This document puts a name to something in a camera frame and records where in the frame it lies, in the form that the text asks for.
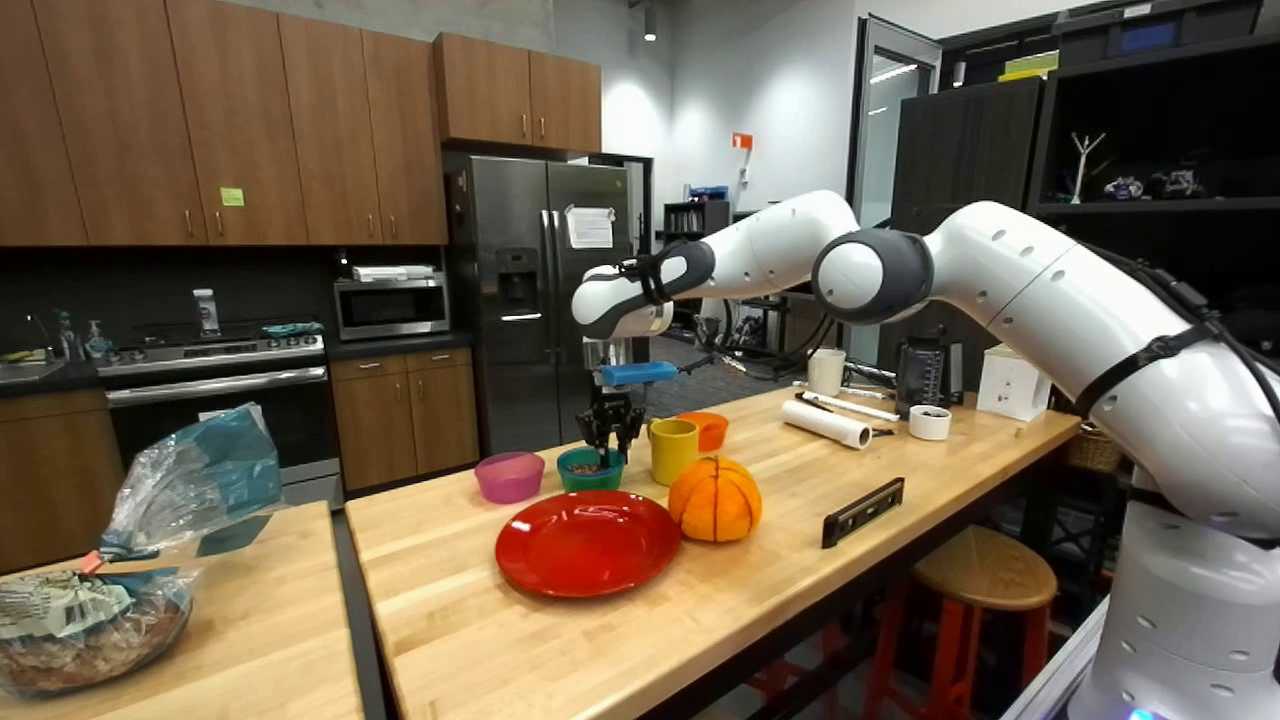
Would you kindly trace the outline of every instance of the backsplash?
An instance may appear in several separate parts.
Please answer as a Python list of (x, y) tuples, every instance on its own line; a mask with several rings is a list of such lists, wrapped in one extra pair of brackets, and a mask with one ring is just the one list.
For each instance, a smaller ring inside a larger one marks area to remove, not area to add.
[(23, 322), (53, 307), (74, 313), (77, 334), (102, 322), (108, 338), (145, 328), (193, 328), (193, 290), (213, 290), (224, 328), (266, 322), (331, 322), (336, 251), (228, 251), (228, 248), (49, 248), (6, 251), (0, 349), (33, 349), (39, 334)]

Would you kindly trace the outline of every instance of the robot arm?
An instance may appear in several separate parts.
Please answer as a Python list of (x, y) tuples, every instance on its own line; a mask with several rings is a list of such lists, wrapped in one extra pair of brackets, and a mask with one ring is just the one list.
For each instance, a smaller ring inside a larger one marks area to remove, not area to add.
[(957, 305), (1046, 370), (1183, 516), (1248, 541), (1280, 535), (1280, 380), (1006, 204), (967, 204), (912, 235), (860, 234), (843, 196), (808, 192), (648, 266), (592, 270), (571, 313), (586, 338), (630, 342), (670, 328), (666, 302), (749, 302), (805, 281), (839, 322)]
[(1211, 322), (1066, 234), (967, 204), (935, 234), (855, 234), (815, 192), (657, 255), (587, 275), (587, 338), (652, 338), (652, 305), (766, 295), (802, 281), (843, 322), (957, 305), (1023, 352), (1108, 441), (1150, 496), (1127, 503), (1114, 603), (1073, 718), (1280, 718), (1280, 380)]

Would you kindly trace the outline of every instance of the plastic bag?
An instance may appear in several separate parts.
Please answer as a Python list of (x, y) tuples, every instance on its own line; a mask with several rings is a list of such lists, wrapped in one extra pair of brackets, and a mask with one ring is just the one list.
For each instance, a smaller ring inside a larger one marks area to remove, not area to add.
[(282, 461), (257, 403), (155, 441), (133, 461), (112, 523), (82, 571), (0, 582), (0, 687), (57, 696), (151, 663), (182, 640), (200, 567), (96, 567), (177, 543), (200, 543), (195, 558), (242, 550), (276, 503)]
[(145, 447), (116, 491), (104, 561), (206, 541), (200, 558), (249, 543), (282, 503), (282, 461), (261, 408), (242, 403)]

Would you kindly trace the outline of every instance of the stainless steel refrigerator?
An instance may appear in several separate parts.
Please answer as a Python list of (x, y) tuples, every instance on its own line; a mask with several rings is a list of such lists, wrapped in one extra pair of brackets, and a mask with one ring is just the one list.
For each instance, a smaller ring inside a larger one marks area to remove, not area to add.
[(449, 154), (446, 169), (449, 284), (476, 338), (484, 454), (581, 441), (592, 376), (568, 305), (592, 266), (631, 255), (630, 173), (476, 154)]

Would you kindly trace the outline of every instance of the small pumpkin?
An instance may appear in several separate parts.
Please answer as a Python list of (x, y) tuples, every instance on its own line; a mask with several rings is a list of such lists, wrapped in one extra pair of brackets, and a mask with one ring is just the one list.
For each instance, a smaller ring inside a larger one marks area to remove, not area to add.
[(670, 491), (670, 511), (686, 535), (736, 543), (759, 523), (758, 476), (729, 457), (701, 457)]

